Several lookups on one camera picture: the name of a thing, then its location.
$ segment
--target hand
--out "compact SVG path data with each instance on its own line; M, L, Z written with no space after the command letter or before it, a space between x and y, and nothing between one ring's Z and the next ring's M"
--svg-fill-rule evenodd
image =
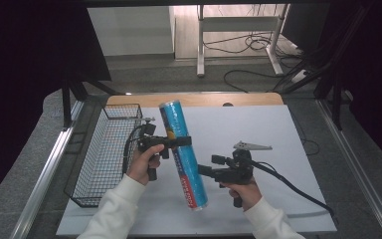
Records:
M221 182L222 185L230 188L229 194L233 197L239 197L243 199L243 209L247 211L256 205L260 199L262 199L263 195L260 192L259 186L254 178L251 178L250 183L246 185L239 185L233 183L224 183Z
M138 149L135 149L132 156L131 166L129 167L126 175L128 175L130 178L134 179L135 181L143 184L144 186L147 185L148 183L147 168L148 167L157 168L160 165L159 155L155 155L155 157L152 158L151 160L150 160L150 157L160 152L161 150L163 150L163 148L164 148L164 145L159 144L149 148L143 153L141 153Z

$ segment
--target gray floor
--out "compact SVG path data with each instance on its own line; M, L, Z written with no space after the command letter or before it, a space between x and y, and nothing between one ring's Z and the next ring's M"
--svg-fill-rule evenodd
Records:
M244 69L265 74L273 73L266 59L209 61L205 78L196 77L194 61L135 59L132 63L129 61L129 66L122 64L122 61L109 59L108 65L113 81L107 85L119 91L133 93L235 92L235 89L223 82L226 72ZM231 76L231 80L252 92L264 92L270 90L278 79L238 74ZM307 142L304 148L307 154L313 153L308 159L327 204L336 212L338 232L305 236L382 238L382 228L312 97L314 86L315 83L312 83L292 94L283 95L283 98L294 116L300 136L318 144L316 146ZM94 96L103 94L92 86L87 86L87 89ZM61 92L55 92L44 101L44 112L37 127L0 186L0 238L8 238L11 234L61 131L62 120ZM354 119L348 105L342 106L341 120L346 137L382 197L382 151ZM68 200L63 188L74 161L72 156L66 154L36 217L29 238L55 238Z

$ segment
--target blue cylindrical container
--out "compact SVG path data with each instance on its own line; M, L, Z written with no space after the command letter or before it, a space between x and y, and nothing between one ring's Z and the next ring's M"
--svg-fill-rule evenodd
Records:
M179 101L161 104L159 108L169 139L189 136ZM172 153L188 206L192 210L203 209L207 205L207 194L201 175L198 173L197 159L192 145L172 148Z

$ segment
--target wire basket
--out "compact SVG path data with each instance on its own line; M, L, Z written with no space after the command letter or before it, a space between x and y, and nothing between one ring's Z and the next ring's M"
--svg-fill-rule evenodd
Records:
M141 125L141 119L139 105L113 105L102 109L86 156L77 159L80 172L73 170L72 174L76 175L71 175L71 183L67 183L65 190L80 207L97 207L107 190L119 184L125 144L134 129ZM136 141L133 141L127 149L128 162L135 147Z

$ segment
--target wall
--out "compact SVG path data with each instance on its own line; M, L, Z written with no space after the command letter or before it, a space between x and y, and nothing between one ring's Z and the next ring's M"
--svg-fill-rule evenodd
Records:
M173 7L88 10L105 56L173 53Z

